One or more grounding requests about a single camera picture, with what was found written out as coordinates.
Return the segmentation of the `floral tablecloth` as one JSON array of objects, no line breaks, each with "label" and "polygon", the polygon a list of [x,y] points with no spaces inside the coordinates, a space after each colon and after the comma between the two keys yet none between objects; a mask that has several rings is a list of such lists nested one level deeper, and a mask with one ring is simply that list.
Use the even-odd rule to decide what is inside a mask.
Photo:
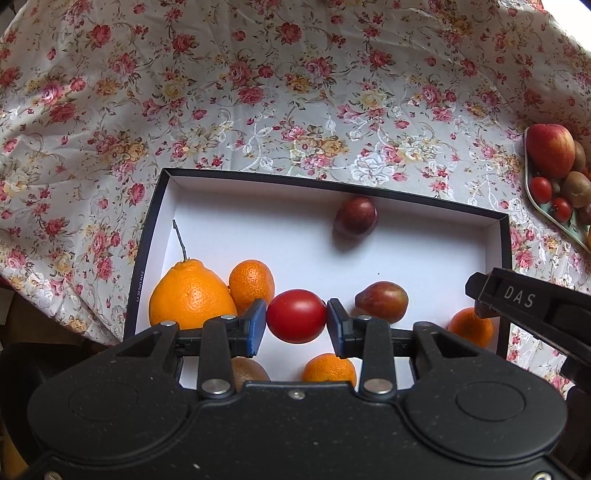
[{"label": "floral tablecloth", "polygon": [[123,334],[164,168],[273,173],[510,218],[517,271],[588,292],[538,219],[531,123],[590,140],[590,48],[569,1],[8,1],[1,278],[59,325]]}]

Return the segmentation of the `red tomato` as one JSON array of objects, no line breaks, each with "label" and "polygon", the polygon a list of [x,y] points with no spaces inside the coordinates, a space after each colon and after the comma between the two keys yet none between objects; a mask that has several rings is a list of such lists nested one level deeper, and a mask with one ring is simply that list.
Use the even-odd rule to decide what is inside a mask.
[{"label": "red tomato", "polygon": [[280,293],[266,310],[266,325],[276,338],[291,344],[315,340],[325,329],[325,302],[308,290],[293,289]]}]

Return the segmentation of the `right cherry tomato on tray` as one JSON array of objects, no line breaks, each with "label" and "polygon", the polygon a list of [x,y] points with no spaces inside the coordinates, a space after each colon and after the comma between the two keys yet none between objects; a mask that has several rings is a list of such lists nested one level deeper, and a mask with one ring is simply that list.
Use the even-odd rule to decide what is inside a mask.
[{"label": "right cherry tomato on tray", "polygon": [[571,204],[562,197],[556,197],[551,204],[550,214],[559,223],[566,224],[572,216]]}]

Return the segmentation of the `front brown kiwi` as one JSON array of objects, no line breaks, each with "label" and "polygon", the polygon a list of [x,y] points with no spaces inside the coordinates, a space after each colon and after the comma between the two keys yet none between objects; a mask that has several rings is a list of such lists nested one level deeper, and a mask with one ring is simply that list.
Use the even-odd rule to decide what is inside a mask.
[{"label": "front brown kiwi", "polygon": [[561,195],[572,207],[585,207],[591,202],[591,181],[583,173],[571,171],[562,183]]}]

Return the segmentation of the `small mandarin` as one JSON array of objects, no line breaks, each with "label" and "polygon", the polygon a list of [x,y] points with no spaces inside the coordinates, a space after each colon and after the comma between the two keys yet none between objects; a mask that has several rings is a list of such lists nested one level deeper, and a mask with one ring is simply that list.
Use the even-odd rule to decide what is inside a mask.
[{"label": "small mandarin", "polygon": [[232,269],[228,289],[235,301],[236,311],[242,315],[257,299],[270,304],[274,297],[273,274],[263,262],[255,259],[245,260]]}]

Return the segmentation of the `red apple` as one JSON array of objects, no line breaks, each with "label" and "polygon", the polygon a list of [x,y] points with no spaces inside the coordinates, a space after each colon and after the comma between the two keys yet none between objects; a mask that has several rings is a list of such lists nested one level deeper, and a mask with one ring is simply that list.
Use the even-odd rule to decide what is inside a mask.
[{"label": "red apple", "polygon": [[526,134],[528,158],[546,177],[563,179],[571,171],[576,148],[571,133],[559,124],[534,124]]}]

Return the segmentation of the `black white cardboard box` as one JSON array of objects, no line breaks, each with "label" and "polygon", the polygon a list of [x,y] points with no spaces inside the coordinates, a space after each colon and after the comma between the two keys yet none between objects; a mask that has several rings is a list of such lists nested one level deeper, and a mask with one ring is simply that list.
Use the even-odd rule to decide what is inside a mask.
[{"label": "black white cardboard box", "polygon": [[[346,199],[377,207],[376,229],[362,239],[334,230]],[[175,220],[189,258],[228,279],[255,259],[277,292],[304,289],[355,310],[355,297],[378,281],[409,295],[400,322],[449,324],[471,305],[469,277],[512,264],[509,218],[480,207],[405,192],[276,175],[165,169],[152,194],[128,295],[126,336],[149,326],[148,302],[163,275],[182,260]]]}]

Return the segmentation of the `large orange with stem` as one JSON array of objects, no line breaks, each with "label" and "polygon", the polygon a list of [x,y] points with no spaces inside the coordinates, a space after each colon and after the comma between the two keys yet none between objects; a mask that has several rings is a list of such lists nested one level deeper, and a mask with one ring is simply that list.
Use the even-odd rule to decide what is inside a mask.
[{"label": "large orange with stem", "polygon": [[181,330],[197,329],[222,315],[237,315],[229,289],[204,263],[189,258],[178,225],[172,227],[181,248],[182,260],[173,265],[159,280],[148,302],[151,326],[176,322]]}]

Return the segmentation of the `red-green plum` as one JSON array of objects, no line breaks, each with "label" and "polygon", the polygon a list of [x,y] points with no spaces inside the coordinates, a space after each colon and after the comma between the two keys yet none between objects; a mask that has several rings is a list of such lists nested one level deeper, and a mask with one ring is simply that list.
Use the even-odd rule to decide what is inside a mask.
[{"label": "red-green plum", "polygon": [[356,308],[368,315],[394,324],[405,316],[409,297],[400,285],[390,281],[379,281],[356,294],[355,304]]}]

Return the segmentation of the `mandarin with stem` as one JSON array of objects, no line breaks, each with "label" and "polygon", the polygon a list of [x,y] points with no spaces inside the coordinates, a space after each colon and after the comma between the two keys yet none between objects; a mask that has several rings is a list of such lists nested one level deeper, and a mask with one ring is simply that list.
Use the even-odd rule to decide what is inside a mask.
[{"label": "mandarin with stem", "polygon": [[356,386],[356,369],[349,359],[325,353],[308,361],[301,373],[304,382],[349,382]]}]

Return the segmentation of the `left cherry tomato on tray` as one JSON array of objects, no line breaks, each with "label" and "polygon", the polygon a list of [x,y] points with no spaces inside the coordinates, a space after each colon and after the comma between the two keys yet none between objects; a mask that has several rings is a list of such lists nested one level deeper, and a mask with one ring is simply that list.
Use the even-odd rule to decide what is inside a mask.
[{"label": "left cherry tomato on tray", "polygon": [[540,205],[547,204],[553,198],[553,187],[551,182],[541,176],[531,179],[529,190],[534,201]]}]

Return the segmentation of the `dark red-brown plum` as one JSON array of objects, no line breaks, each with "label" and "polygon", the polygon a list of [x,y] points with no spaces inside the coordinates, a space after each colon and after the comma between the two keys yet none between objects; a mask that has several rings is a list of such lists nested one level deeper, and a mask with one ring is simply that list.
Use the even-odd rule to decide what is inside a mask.
[{"label": "dark red-brown plum", "polygon": [[242,390],[243,384],[248,381],[270,381],[270,376],[266,373],[266,370],[264,370],[263,366],[250,358],[232,358],[231,368],[233,380],[235,380],[235,389],[238,391]]}]

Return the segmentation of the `cherry tomato on tray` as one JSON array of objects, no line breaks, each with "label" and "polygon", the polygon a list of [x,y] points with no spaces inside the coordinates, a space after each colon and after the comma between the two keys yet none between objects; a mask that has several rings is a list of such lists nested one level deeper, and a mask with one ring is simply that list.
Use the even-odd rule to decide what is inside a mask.
[{"label": "cherry tomato on tray", "polygon": [[553,187],[551,182],[541,176],[531,179],[529,190],[534,201],[540,205],[547,204],[553,198]]},{"label": "cherry tomato on tray", "polygon": [[562,197],[556,197],[551,204],[550,214],[559,223],[566,224],[572,216],[571,204]]}]

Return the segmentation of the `round mandarin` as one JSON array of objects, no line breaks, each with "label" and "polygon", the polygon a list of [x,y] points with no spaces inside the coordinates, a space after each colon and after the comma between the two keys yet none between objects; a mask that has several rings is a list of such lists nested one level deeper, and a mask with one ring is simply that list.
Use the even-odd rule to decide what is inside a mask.
[{"label": "round mandarin", "polygon": [[447,330],[480,348],[486,348],[494,335],[494,324],[490,318],[479,317],[473,307],[457,312]]}]

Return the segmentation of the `dark purple plum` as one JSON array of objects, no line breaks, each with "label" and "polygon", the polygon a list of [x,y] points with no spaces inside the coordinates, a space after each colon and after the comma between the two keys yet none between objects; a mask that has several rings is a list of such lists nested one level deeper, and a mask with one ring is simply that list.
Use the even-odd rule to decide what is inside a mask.
[{"label": "dark purple plum", "polygon": [[377,207],[370,198],[356,196],[346,199],[335,214],[334,230],[352,239],[362,239],[376,229],[379,221]]},{"label": "dark purple plum", "polygon": [[591,224],[591,204],[578,208],[576,212],[577,221],[581,225],[588,226]]}]

